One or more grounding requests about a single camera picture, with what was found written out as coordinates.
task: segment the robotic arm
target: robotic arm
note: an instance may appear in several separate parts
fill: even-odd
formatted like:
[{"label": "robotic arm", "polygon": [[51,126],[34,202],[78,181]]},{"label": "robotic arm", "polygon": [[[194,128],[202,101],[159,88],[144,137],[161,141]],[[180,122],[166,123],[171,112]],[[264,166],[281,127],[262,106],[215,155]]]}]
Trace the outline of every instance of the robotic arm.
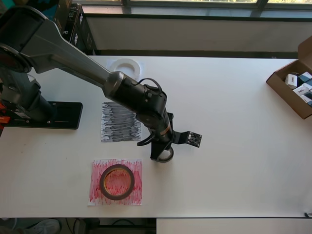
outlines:
[{"label": "robotic arm", "polygon": [[[173,114],[167,113],[166,94],[160,85],[142,85],[122,72],[109,72],[65,41],[57,26],[41,12],[30,7],[9,9],[0,18],[1,101],[7,108],[22,110],[28,118],[47,121],[55,114],[40,95],[40,86],[29,75],[59,68],[100,87],[104,95],[136,113],[151,135],[138,146],[152,144],[151,159],[167,162],[173,157],[172,143],[199,147],[201,135],[173,130]],[[170,155],[159,156],[164,150]]]}]

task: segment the red scribbled paper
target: red scribbled paper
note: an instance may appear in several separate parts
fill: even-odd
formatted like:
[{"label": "red scribbled paper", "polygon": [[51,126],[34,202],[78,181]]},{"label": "red scribbled paper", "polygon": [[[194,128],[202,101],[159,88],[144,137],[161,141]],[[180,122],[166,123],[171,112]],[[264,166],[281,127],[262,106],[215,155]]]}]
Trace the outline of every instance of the red scribbled paper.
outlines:
[{"label": "red scribbled paper", "polygon": [[[103,172],[110,166],[122,164],[130,168],[135,177],[132,193],[125,199],[113,201],[106,198],[99,188],[99,180]],[[92,164],[91,184],[89,191],[89,206],[97,205],[141,205],[142,204],[142,160],[141,159],[101,159]]]}]

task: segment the shoe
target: shoe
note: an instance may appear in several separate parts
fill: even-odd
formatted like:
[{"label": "shoe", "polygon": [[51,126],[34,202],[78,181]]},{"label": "shoe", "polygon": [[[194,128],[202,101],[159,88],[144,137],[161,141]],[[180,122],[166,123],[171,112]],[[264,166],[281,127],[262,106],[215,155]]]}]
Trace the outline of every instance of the shoe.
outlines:
[{"label": "shoe", "polygon": [[59,234],[60,225],[56,219],[46,219],[27,230],[33,234]]}]

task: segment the paper sheet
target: paper sheet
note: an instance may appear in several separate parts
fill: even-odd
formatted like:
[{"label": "paper sheet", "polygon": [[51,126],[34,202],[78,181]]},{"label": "paper sheet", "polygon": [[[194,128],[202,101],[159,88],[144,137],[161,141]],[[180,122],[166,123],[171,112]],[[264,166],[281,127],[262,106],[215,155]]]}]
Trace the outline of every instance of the paper sheet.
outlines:
[{"label": "paper sheet", "polygon": [[[125,199],[113,201],[106,198],[99,188],[99,181],[103,172],[110,166],[122,164],[130,168],[135,177],[132,193]],[[91,183],[89,191],[89,206],[98,205],[141,205],[142,204],[142,159],[101,159],[92,164]]]},{"label": "paper sheet", "polygon": [[141,123],[134,112],[115,103],[102,105],[101,142],[141,140]]}]

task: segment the black box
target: black box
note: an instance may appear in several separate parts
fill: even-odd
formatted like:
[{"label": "black box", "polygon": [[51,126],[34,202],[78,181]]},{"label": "black box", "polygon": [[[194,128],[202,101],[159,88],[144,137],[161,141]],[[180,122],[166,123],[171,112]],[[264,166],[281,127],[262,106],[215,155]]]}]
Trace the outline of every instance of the black box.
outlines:
[{"label": "black box", "polygon": [[76,23],[78,30],[81,33],[84,44],[87,47],[87,50],[96,50],[96,44],[89,28],[88,21],[86,17],[84,17],[83,9],[80,4],[73,3],[71,5],[67,20]]},{"label": "black box", "polygon": [[84,53],[88,52],[75,22],[67,21],[65,30],[63,32],[63,38],[77,47],[80,51]]},{"label": "black box", "polygon": [[41,11],[62,33],[65,29],[72,0],[29,0],[27,5]]}]

